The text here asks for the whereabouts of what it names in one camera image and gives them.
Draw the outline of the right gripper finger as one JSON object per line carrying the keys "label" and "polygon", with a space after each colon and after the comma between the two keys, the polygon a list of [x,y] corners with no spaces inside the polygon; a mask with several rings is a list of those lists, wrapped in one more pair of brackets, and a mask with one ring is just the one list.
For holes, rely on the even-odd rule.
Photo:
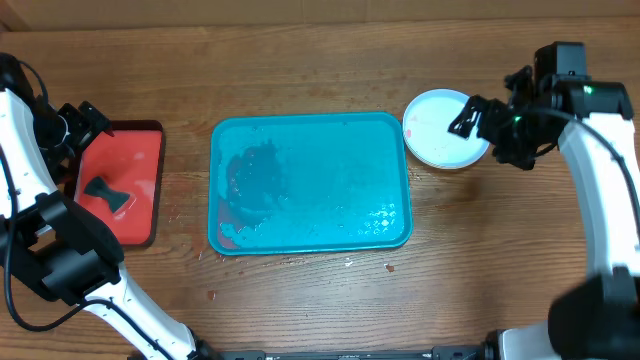
{"label": "right gripper finger", "polygon": [[483,117],[488,107],[488,100],[482,96],[471,96],[458,116],[450,123],[448,132],[458,137],[468,139],[478,121]]}
{"label": "right gripper finger", "polygon": [[509,90],[509,103],[529,103],[533,99],[533,68],[525,65],[517,72],[504,78],[504,86]]}

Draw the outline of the light blue plate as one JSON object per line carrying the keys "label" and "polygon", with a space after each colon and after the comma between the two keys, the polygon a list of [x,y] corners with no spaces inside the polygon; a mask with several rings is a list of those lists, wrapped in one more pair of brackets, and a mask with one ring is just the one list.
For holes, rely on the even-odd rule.
{"label": "light blue plate", "polygon": [[404,140],[421,162],[439,169],[461,169],[480,160],[489,143],[473,130],[468,139],[448,132],[469,96],[451,89],[433,89],[414,98],[402,120]]}

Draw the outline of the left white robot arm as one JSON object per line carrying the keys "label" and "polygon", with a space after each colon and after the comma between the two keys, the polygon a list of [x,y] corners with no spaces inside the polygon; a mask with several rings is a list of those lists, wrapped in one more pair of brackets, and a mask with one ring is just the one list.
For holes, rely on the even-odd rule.
{"label": "left white robot arm", "polygon": [[[64,163],[110,133],[111,122],[87,101],[54,108],[46,91],[34,93],[25,74],[30,68],[1,56],[1,265],[9,315],[29,332],[46,332],[87,311],[144,359],[218,358],[138,286],[108,226],[60,191],[74,176]],[[28,323],[16,309],[13,280],[70,311],[46,325]]]}

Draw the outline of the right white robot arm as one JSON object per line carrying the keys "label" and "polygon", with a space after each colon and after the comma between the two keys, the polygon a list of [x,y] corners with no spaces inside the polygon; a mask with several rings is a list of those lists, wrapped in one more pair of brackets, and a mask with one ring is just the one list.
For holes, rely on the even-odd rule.
{"label": "right white robot arm", "polygon": [[557,298],[544,322],[499,330],[485,359],[636,359],[639,356],[639,166],[625,86],[598,82],[580,42],[538,49],[504,79],[506,102],[469,98],[450,123],[528,171],[558,149],[573,178],[587,248],[585,281]]}

